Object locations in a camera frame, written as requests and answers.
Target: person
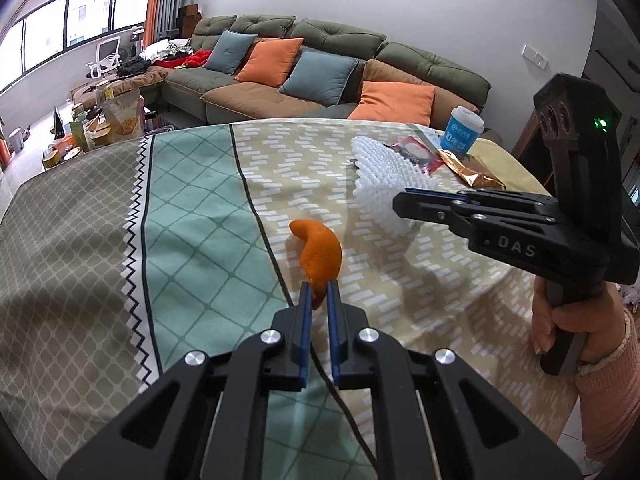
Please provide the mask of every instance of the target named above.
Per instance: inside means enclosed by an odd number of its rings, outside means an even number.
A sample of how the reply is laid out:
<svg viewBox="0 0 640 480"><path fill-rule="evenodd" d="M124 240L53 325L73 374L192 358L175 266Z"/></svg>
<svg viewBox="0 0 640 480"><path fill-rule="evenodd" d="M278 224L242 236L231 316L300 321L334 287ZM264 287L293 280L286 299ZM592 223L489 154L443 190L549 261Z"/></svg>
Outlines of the person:
<svg viewBox="0 0 640 480"><path fill-rule="evenodd" d="M640 344L634 319L613 283L597 298L552 308L545 280L536 278L530 343L536 354L554 344L556 327L588 332L575 377L586 455L606 463L640 413Z"/></svg>

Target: orange curtain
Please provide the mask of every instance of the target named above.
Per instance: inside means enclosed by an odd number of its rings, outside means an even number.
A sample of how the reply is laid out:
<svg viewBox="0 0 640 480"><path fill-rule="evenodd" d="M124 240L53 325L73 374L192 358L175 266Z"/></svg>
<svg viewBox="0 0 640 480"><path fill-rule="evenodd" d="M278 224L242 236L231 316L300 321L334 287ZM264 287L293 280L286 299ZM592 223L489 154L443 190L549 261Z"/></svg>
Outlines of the orange curtain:
<svg viewBox="0 0 640 480"><path fill-rule="evenodd" d="M158 0L148 0L146 3L145 35L142 38L142 47L146 48L156 40L156 13L158 12Z"/></svg>

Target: window frame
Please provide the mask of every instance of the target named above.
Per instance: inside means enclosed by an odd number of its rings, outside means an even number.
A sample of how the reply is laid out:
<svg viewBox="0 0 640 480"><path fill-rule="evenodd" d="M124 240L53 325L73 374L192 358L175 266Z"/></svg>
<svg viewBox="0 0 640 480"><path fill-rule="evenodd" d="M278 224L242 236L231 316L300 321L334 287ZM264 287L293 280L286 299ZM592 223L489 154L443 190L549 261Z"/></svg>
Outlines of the window frame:
<svg viewBox="0 0 640 480"><path fill-rule="evenodd" d="M68 14L69 14L69 0L65 0L65 15L64 15L64 20L63 20L63 28L62 28L62 45L63 45L63 49L60 52L55 53L53 56L49 56L47 57L47 59L41 61L40 63L38 63L37 65L31 67L28 70L25 70L25 62L24 62L24 40L25 40L25 31L26 31L26 22L27 22L27 18L29 16L31 16L34 12L36 12L37 10L40 10L42 7L46 7L49 4L52 4L53 2L55 2L56 0L49 0L48 2L45 2L43 4L41 4L40 6L37 6L35 9L31 10L30 12L28 12L27 14L24 14L23 16L21 16L18 20L15 20L14 25L17 25L17 23L22 22L22 42L20 44L20 59L22 61L22 75L16 79L14 79L11 83L9 83L7 86L5 86L4 88L0 88L0 96L2 94L4 94L5 91L7 91L9 88L11 88L12 85L14 85L16 82L20 81L20 79L22 79L23 77L29 75L31 72L33 72L34 70L37 70L39 67L41 67L42 65L44 65L45 63L48 63L49 61L56 59L58 56L62 56L63 54L66 54L67 52L78 48L80 46L83 46L87 43L91 43L92 41L99 41L103 38L106 38L108 36L112 36L113 34L117 34L118 32L123 32L125 30L129 30L132 28L137 28L137 27L141 27L142 25L145 24L145 22L140 22L140 23L134 23L133 25L127 25L127 27L121 27L121 28L113 28L113 20L114 20L114 11L115 11L115 0L109 0L109 30L107 32L103 32L102 34L99 34L98 36L94 36L92 38L89 38L88 40L82 40L79 41L78 43L75 43L73 45L69 45L67 46L67 30L66 30L66 22L68 19Z"/></svg>

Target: window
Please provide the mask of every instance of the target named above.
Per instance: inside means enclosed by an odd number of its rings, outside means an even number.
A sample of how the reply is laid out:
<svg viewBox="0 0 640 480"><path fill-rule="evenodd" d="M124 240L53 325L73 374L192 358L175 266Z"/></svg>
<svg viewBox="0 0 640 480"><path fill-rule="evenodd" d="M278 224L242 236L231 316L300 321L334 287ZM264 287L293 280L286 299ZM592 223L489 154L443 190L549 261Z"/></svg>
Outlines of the window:
<svg viewBox="0 0 640 480"><path fill-rule="evenodd" d="M146 20L146 0L116 0L113 28L129 27Z"/></svg>
<svg viewBox="0 0 640 480"><path fill-rule="evenodd" d="M104 0L69 0L66 17L66 46L79 43L78 38L90 40L100 36L109 27L109 6L104 10Z"/></svg>
<svg viewBox="0 0 640 480"><path fill-rule="evenodd" d="M0 91L22 75L22 24L16 23L0 43Z"/></svg>
<svg viewBox="0 0 640 480"><path fill-rule="evenodd" d="M27 16L24 30L26 70L63 51L65 5L66 0L54 0Z"/></svg>

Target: green sofa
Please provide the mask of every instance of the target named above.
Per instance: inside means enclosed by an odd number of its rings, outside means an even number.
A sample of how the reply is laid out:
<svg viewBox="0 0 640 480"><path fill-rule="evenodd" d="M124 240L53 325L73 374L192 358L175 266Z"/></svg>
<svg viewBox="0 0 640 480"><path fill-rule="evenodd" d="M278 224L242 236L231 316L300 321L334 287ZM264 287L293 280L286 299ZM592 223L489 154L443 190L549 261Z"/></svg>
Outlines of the green sofa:
<svg viewBox="0 0 640 480"><path fill-rule="evenodd" d="M286 96L256 83L239 83L234 75L204 67L172 70L162 85L162 100L209 124L280 117L347 118L360 99L367 60L377 59L423 81L444 88L481 110L491 85L471 70L431 52L401 43L386 35L340 23L295 16L216 16L203 18L191 38L194 50L211 50L222 32L257 34L258 38L303 38L302 49L315 49L359 60L340 102L323 107Z"/></svg>

